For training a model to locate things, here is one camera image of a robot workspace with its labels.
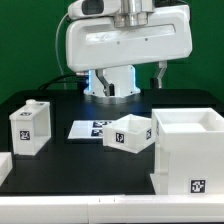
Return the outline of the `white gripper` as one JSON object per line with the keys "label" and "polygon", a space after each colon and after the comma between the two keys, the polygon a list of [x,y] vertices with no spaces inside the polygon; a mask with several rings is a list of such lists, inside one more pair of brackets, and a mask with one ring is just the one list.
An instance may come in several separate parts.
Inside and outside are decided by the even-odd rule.
{"label": "white gripper", "polygon": [[103,75],[105,68],[159,62],[152,79],[162,88],[167,60],[188,57],[192,52],[190,9],[187,5],[159,7],[144,26],[117,28],[111,17],[80,19],[66,32],[66,59],[75,71],[96,70],[106,97],[115,87]]}

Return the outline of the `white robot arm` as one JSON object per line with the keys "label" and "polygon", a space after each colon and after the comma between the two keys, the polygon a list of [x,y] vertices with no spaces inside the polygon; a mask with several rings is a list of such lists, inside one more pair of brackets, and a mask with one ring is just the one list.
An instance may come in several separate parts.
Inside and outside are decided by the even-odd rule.
{"label": "white robot arm", "polygon": [[126,98],[137,94],[137,64],[186,58],[192,51],[190,7],[157,7],[155,0],[77,0],[68,7],[66,60],[88,72],[86,95]]}

